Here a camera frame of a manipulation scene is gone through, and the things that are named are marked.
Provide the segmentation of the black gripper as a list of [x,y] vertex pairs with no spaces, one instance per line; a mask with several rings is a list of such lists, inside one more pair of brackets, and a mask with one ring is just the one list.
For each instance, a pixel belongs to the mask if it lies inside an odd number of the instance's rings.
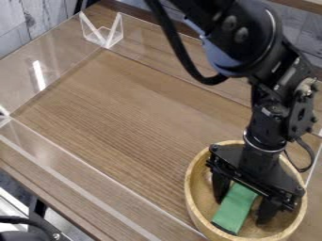
[[262,197],[258,225],[267,224],[278,212],[291,212],[306,194],[282,166],[280,153],[286,147],[287,139],[272,130],[246,130],[242,143],[214,143],[208,147],[205,166],[215,201],[223,201],[231,183],[248,188]]

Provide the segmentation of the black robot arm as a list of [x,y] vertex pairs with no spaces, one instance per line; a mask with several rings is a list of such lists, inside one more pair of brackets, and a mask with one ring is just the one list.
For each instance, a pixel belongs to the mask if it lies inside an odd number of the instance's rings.
[[218,72],[216,85],[244,77],[251,85],[251,118],[243,143],[211,145],[207,166],[216,201],[235,182],[262,196],[259,224],[291,211],[306,194],[280,165],[280,153],[315,124],[311,64],[283,35],[274,10],[256,0],[172,0],[203,42]]

